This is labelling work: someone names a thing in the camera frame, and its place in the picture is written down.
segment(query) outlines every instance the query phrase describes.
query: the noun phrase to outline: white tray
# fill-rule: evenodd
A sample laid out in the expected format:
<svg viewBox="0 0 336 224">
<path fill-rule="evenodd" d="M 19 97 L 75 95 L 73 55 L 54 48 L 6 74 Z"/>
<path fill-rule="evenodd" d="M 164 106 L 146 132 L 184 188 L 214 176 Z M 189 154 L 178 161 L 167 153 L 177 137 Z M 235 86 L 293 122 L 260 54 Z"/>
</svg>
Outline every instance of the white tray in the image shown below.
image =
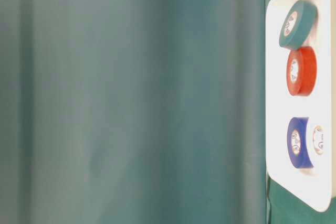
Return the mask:
<svg viewBox="0 0 336 224">
<path fill-rule="evenodd" d="M 336 142 L 332 144 L 336 134 L 336 58 L 332 59 L 336 53 L 336 0 L 309 0 L 316 5 L 318 18 L 303 45 L 315 51 L 317 78 L 307 97 L 289 94 L 286 66 L 290 51 L 279 46 L 282 23 L 296 1 L 271 0 L 267 8 L 266 164 L 273 180 L 313 209 L 325 211 L 336 196 Z M 309 125 L 323 128 L 324 152 L 312 169 L 296 169 L 290 161 L 287 127 L 292 117 L 309 117 Z"/>
</svg>

